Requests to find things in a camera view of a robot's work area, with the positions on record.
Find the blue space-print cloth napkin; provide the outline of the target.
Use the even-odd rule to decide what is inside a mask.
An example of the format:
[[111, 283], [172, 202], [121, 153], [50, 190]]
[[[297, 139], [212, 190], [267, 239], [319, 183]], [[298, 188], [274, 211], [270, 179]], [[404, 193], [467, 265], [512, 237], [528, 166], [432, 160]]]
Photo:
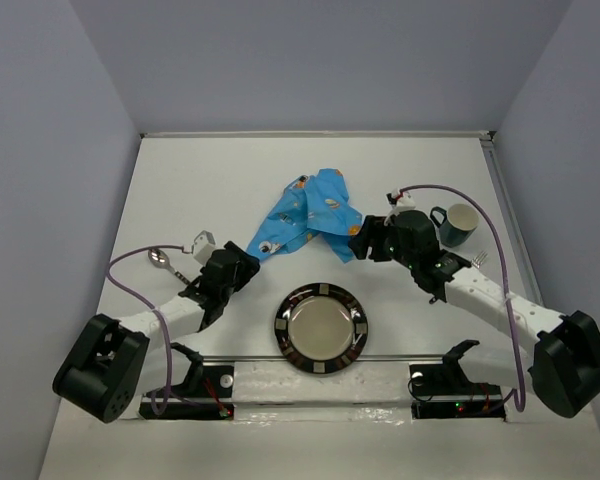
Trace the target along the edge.
[[247, 247], [247, 253], [263, 261], [273, 255], [291, 254], [321, 237], [344, 263], [354, 259], [351, 237], [362, 227], [363, 215], [349, 204], [342, 172], [321, 169], [302, 175], [287, 185], [266, 215]]

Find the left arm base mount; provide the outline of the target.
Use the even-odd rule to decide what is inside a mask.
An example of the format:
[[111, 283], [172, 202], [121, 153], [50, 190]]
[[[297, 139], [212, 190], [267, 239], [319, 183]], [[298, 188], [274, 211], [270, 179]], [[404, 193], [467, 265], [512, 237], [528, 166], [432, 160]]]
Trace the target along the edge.
[[234, 371], [234, 365], [230, 363], [205, 364], [200, 380], [185, 380], [172, 387], [168, 406], [162, 415], [153, 411], [149, 395], [141, 398], [137, 413], [145, 420], [233, 420]]

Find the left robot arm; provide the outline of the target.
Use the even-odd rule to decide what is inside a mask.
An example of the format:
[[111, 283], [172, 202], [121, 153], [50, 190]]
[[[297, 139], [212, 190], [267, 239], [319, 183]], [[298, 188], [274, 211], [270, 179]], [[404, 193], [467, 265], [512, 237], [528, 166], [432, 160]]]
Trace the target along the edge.
[[166, 349], [166, 384], [181, 395], [195, 392], [201, 370], [186, 360], [173, 363], [172, 340], [202, 332], [223, 314], [231, 296], [259, 272], [259, 260], [228, 242], [213, 249], [199, 276], [182, 292], [148, 311], [117, 320], [89, 319], [56, 373], [55, 394], [107, 424], [131, 403], [148, 352]]

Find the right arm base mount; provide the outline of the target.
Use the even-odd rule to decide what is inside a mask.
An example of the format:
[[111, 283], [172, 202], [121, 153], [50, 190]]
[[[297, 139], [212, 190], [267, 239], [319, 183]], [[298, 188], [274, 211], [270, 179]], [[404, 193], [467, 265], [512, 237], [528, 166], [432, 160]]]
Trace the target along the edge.
[[506, 419], [500, 386], [472, 383], [442, 363], [410, 365], [407, 388], [415, 420]]

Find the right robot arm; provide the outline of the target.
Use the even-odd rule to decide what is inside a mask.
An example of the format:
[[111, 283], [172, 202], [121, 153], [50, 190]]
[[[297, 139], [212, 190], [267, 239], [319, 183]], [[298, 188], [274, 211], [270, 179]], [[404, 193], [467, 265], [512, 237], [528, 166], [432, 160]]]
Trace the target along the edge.
[[464, 310], [506, 334], [516, 353], [515, 377], [549, 410], [576, 416], [600, 394], [600, 331], [595, 320], [576, 311], [547, 309], [504, 290], [469, 260], [442, 248], [429, 217], [418, 210], [388, 218], [368, 216], [349, 246], [359, 260], [395, 261], [416, 285], [435, 299]]

